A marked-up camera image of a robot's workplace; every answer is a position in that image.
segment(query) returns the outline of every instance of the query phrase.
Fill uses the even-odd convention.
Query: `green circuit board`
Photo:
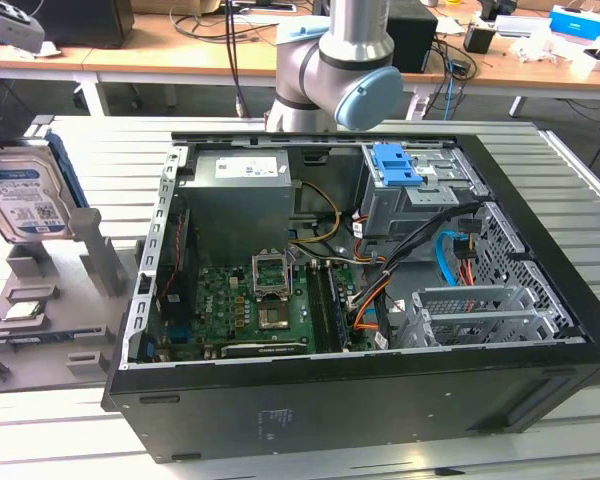
[[[245,343],[301,343],[306,353],[318,353],[314,341],[311,308],[304,265],[293,267],[291,295],[287,301],[257,301],[250,265],[203,268],[198,274],[195,313],[187,341],[168,345],[172,361],[220,358],[222,347]],[[284,281],[275,269],[260,268],[259,285]],[[354,289],[348,266],[334,269],[342,304]],[[350,332],[352,351],[368,350],[366,337]]]

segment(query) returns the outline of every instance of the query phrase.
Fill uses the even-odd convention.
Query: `motherboard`
[[[372,348],[347,324],[348,265],[281,268],[265,258],[256,273],[253,265],[202,268],[193,318],[166,325],[158,351],[192,361]]]

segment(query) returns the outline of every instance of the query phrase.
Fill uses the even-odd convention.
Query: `black box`
[[[427,66],[438,19],[420,0],[390,3],[387,32],[395,42],[393,66],[402,73],[422,73]]]
[[[496,31],[492,28],[469,26],[467,35],[464,37],[464,49],[470,53],[487,53],[495,33]]]
[[[40,0],[11,0],[27,13]],[[119,48],[133,27],[131,0],[45,0],[36,13],[45,40],[58,46]]]

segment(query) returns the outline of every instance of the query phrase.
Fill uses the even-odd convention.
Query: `wooden desk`
[[[211,23],[214,23],[213,18],[204,19],[204,24]],[[190,30],[195,23],[186,20],[181,25]],[[236,25],[236,32],[248,28],[249,25]],[[206,36],[224,32],[223,22],[196,31]],[[249,32],[251,41],[238,44],[240,83],[273,87],[276,29],[262,29],[258,33],[260,35]],[[226,45],[187,38],[173,28],[167,15],[136,15],[134,30],[122,49],[93,49],[82,66],[85,72],[93,72],[100,82],[233,85]],[[443,71],[435,65],[434,68],[438,71],[427,69],[424,74],[404,75],[405,89],[411,92],[424,89],[430,94],[434,85],[444,78]]]
[[[62,55],[51,58],[27,58],[14,48],[0,45],[0,70],[64,70],[82,71],[82,62],[91,52],[90,47],[61,48]]]
[[[450,15],[469,22],[479,8],[477,0],[464,0],[457,6],[441,2],[437,16]],[[546,15],[519,10],[519,15]],[[212,23],[205,18],[205,24]],[[182,23],[191,29],[193,20]],[[236,25],[236,30],[250,28]],[[213,27],[201,27],[200,35],[224,33],[224,22]],[[240,82],[245,86],[275,85],[275,48],[268,42],[275,40],[276,29],[263,29],[260,35],[250,32],[253,41],[238,44]],[[463,37],[448,36],[447,42],[462,49]],[[513,40],[494,38],[486,55],[471,54],[478,64],[478,75],[465,87],[467,94],[548,97],[600,100],[600,72],[592,73],[581,81],[570,72],[568,62],[520,63],[508,49]],[[166,15],[136,15],[134,30],[124,47],[119,50],[64,48],[62,57],[49,60],[19,58],[7,47],[0,47],[0,76],[37,80],[77,81],[82,85],[92,115],[107,115],[108,109],[102,91],[103,82],[233,85],[227,51],[224,43],[206,43],[187,38],[176,32]],[[423,74],[403,75],[405,91],[414,93],[408,119],[421,119],[429,97],[444,79],[443,63],[432,54]],[[174,100],[173,92],[168,98]],[[522,98],[517,106],[524,103]]]
[[[479,6],[480,4],[477,1],[464,0],[461,5],[441,4],[437,11],[434,9],[431,9],[431,11],[438,17],[448,15],[458,20],[460,24],[466,25],[471,20],[473,13],[479,10]],[[548,15],[546,12],[531,10],[516,10],[515,14],[523,16]],[[462,47],[464,35],[459,37],[447,36],[444,40],[464,51]],[[522,63],[517,55],[509,51],[509,47],[514,41],[514,39],[496,35],[487,54],[470,54],[478,64],[478,74],[467,84],[465,93],[600,99],[600,72],[592,72],[585,79],[580,78],[571,72],[570,62],[562,58],[558,58],[557,64],[547,60]],[[454,58],[462,57],[457,52],[451,54]],[[439,55],[431,55],[429,68],[435,72],[444,71]],[[519,108],[512,109],[510,113],[519,113]]]

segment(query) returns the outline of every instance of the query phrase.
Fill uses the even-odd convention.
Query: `blue plastic clip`
[[[418,186],[423,179],[413,170],[411,155],[395,143],[377,143],[373,146],[374,163],[383,174],[387,187]]]

